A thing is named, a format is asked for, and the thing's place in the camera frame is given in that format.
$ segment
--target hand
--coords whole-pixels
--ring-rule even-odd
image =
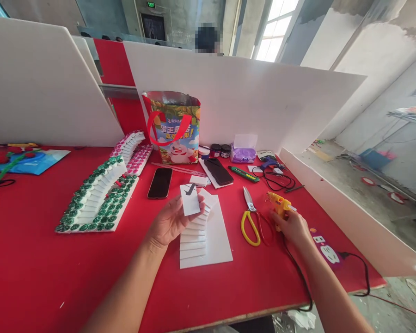
[[[171,199],[165,207],[157,214],[148,232],[150,242],[159,247],[166,248],[187,225],[205,211],[205,198],[198,194],[200,213],[184,216],[182,198],[179,196]]]
[[[287,211],[288,219],[285,221],[275,211],[271,212],[271,217],[281,229],[285,237],[292,242],[298,250],[302,250],[310,245],[314,246],[313,238],[306,220],[296,211]]]

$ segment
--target printed shopping bag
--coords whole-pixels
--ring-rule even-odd
[[[164,164],[197,163],[199,154],[200,102],[181,92],[142,94],[149,113],[151,143],[159,146]]]

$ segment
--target yellow hot glue gun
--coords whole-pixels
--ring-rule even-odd
[[[285,215],[286,215],[285,212],[287,210],[296,211],[296,208],[294,208],[291,205],[291,202],[289,202],[287,199],[284,199],[280,195],[277,195],[273,192],[267,192],[267,197],[273,203],[276,213],[283,219],[285,219]],[[281,231],[277,225],[276,225],[276,231],[277,232]]]

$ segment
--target red table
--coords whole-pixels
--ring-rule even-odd
[[[166,203],[147,199],[156,169],[148,164],[116,232],[55,234],[73,193],[111,151],[71,150],[42,175],[10,174],[6,178],[17,182],[0,188],[0,332],[78,332],[121,275],[157,211]],[[150,161],[159,159],[154,152]],[[187,168],[202,170],[199,165]],[[157,274],[141,332],[238,321],[307,303],[280,235],[271,247],[252,247],[240,231],[246,209],[243,186],[249,189],[257,209],[265,212],[270,208],[264,203],[267,185],[233,176],[231,186],[218,190],[207,187],[219,195],[233,261],[180,270],[177,238]],[[179,185],[189,178],[174,172],[170,197],[177,195]],[[362,256],[306,189],[282,195],[335,250]],[[252,235],[249,226],[247,233]],[[369,270],[372,287],[385,284],[371,265]],[[366,288],[363,264],[357,258],[347,258],[336,275],[347,292]]]

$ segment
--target phone screen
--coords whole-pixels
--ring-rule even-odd
[[[163,199],[168,196],[171,183],[171,169],[159,168],[154,174],[153,181],[148,192],[150,199]]]

